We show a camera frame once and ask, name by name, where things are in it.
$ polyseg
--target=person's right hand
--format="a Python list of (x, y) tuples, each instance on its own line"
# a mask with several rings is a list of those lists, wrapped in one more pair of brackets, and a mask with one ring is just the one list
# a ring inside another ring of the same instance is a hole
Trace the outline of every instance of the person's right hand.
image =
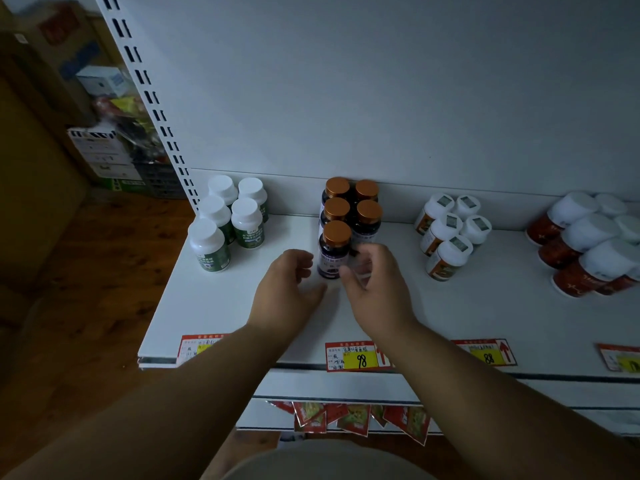
[(362, 286), (355, 273), (340, 266), (340, 278), (351, 302), (356, 321), (375, 342), (390, 333), (402, 332), (418, 323), (411, 306), (409, 288), (388, 247), (382, 244), (361, 244), (358, 261), (371, 263), (371, 277)]

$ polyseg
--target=supplement bottle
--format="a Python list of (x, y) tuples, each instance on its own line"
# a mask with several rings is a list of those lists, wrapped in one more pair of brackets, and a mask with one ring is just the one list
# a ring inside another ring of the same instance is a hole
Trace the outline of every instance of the supplement bottle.
[(542, 246), (560, 235), (569, 224), (597, 212), (600, 204), (584, 192), (571, 192), (558, 200), (525, 231), (527, 238)]
[(640, 266), (640, 250), (617, 237), (601, 242), (551, 277), (565, 296), (580, 298)]
[(418, 214), (418, 218), (413, 223), (413, 228), (418, 231), (418, 234), (424, 235), (432, 222), (453, 209), (454, 205), (455, 202), (450, 195), (443, 193), (433, 194), (424, 204), (420, 214)]
[(346, 200), (349, 190), (351, 190), (351, 186), (346, 178), (332, 177), (327, 180), (322, 192), (322, 200), (320, 201), (320, 215), (322, 215), (324, 204), (327, 200), (334, 197), (341, 197)]
[(258, 202), (252, 198), (239, 198), (231, 206), (231, 222), (237, 243), (243, 248), (257, 248), (264, 242), (264, 226)]
[(358, 203), (363, 200), (378, 201), (378, 184), (373, 180), (360, 180), (356, 182), (353, 191), (349, 193), (349, 205), (351, 213), (354, 214)]
[(324, 209), (320, 213), (320, 226), (318, 238), (322, 235), (324, 226), (329, 221), (345, 221), (349, 213), (349, 202), (340, 197), (333, 197), (324, 204)]
[(356, 255), (356, 245), (363, 242), (375, 242), (380, 229), (382, 207), (373, 200), (363, 200), (358, 204), (357, 213), (350, 219), (351, 250)]
[(267, 212), (267, 192), (260, 178), (248, 177), (240, 180), (240, 183), (238, 183), (238, 198), (252, 198), (257, 202), (258, 208), (260, 208), (262, 222), (269, 220), (269, 213)]
[(238, 198), (238, 189), (234, 186), (234, 181), (226, 175), (216, 175), (211, 177), (207, 183), (209, 187), (209, 195), (217, 195), (222, 197), (225, 205), (231, 209), (231, 204)]
[(611, 296), (620, 291), (627, 290), (636, 284), (640, 283), (640, 266), (636, 266), (626, 274), (616, 278), (612, 282), (608, 282), (601, 288), (596, 290), (596, 293), (600, 293), (604, 296)]
[(480, 207), (480, 201), (473, 195), (460, 195), (451, 212), (466, 221), (468, 217), (475, 216), (480, 212)]
[(599, 243), (619, 234), (619, 227), (610, 218), (590, 214), (578, 219), (553, 241), (542, 246), (538, 256), (547, 266), (562, 269)]
[(640, 219), (633, 216), (618, 216), (613, 219), (620, 227), (620, 239), (634, 246), (640, 244)]
[(603, 216), (613, 217), (622, 216), (627, 213), (627, 204), (622, 202), (618, 197), (611, 194), (597, 194), (596, 202), (600, 205), (599, 213)]
[(329, 280), (340, 277), (338, 272), (343, 264), (349, 261), (349, 243), (351, 228), (342, 221), (331, 221), (324, 226), (318, 239), (320, 254), (318, 256), (318, 274)]
[(468, 217), (462, 225), (460, 235), (466, 237), (474, 245), (473, 252), (476, 252), (486, 241), (486, 238), (489, 237), (491, 229), (493, 229), (493, 226), (489, 219), (482, 216), (472, 216)]
[(225, 205), (225, 201), (222, 197), (217, 195), (209, 195), (204, 197), (198, 203), (199, 213), (201, 219), (209, 219), (218, 226), (218, 229), (225, 235), (225, 244), (229, 245), (236, 240), (236, 234), (234, 233), (234, 225), (231, 224), (231, 211)]
[(215, 223), (208, 219), (196, 219), (189, 226), (189, 245), (203, 269), (212, 273), (224, 271), (231, 256), (225, 244), (225, 236)]
[(466, 237), (455, 235), (441, 242), (435, 252), (427, 259), (425, 270), (436, 281), (449, 281), (456, 271), (464, 266), (474, 250)]
[(462, 230), (462, 219), (455, 214), (447, 213), (437, 218), (429, 226), (427, 233), (420, 240), (420, 250), (431, 256), (438, 245), (448, 241)]

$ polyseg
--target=red packet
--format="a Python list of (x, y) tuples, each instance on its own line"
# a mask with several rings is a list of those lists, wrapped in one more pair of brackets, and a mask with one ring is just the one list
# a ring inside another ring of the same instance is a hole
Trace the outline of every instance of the red packet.
[(348, 404), (349, 414), (338, 420), (338, 428), (367, 437), (369, 435), (370, 404)]
[(422, 446), (426, 443), (431, 418), (423, 407), (386, 406), (383, 418), (402, 429)]
[(382, 404), (371, 405), (371, 417), (375, 419), (383, 428), (387, 425), (387, 421), (382, 417), (385, 413), (385, 407)]
[(326, 411), (326, 423), (331, 424), (334, 421), (338, 421), (340, 418), (349, 414), (349, 409), (346, 404), (328, 403), (324, 405)]
[(293, 403), (300, 426), (306, 426), (324, 413), (323, 403)]
[(286, 411), (289, 414), (296, 413), (295, 409), (293, 409), (293, 403), (291, 401), (267, 401), (267, 402), (272, 406), (276, 406), (277, 409)]
[(300, 426), (298, 417), (293, 416), (293, 431), (299, 433), (326, 433), (326, 414), (324, 411), (305, 426)]

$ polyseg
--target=red and white price tag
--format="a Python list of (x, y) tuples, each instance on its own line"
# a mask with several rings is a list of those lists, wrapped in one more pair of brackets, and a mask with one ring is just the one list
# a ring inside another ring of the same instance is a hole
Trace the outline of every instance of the red and white price tag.
[(183, 335), (178, 348), (178, 359), (175, 361), (176, 367), (180, 367), (190, 358), (196, 357), (203, 350), (208, 349), (217, 341), (229, 335), (228, 333), (210, 333), (208, 335)]
[(370, 340), (324, 344), (327, 372), (366, 372), (393, 367)]
[(640, 347), (596, 344), (607, 369), (613, 372), (640, 372)]
[(505, 339), (452, 340), (452, 342), (494, 367), (518, 364)]

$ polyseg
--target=yellow price label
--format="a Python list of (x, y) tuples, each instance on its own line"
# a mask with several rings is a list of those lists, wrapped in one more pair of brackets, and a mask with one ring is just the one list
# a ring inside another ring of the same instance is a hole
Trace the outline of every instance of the yellow price label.
[(484, 363), (489, 365), (504, 365), (504, 359), (498, 349), (480, 349), (478, 347), (470, 347), (471, 355), (478, 357)]
[(342, 354), (344, 368), (347, 369), (370, 369), (378, 366), (378, 356), (375, 351), (365, 352), (345, 352)]
[(196, 355), (198, 355), (200, 352), (203, 352), (203, 351), (207, 350), (212, 345), (213, 344), (199, 344), (198, 348), (196, 349)]
[(627, 372), (640, 372), (640, 357), (633, 357), (629, 355), (619, 355), (617, 357), (618, 364), (622, 367), (623, 371)]

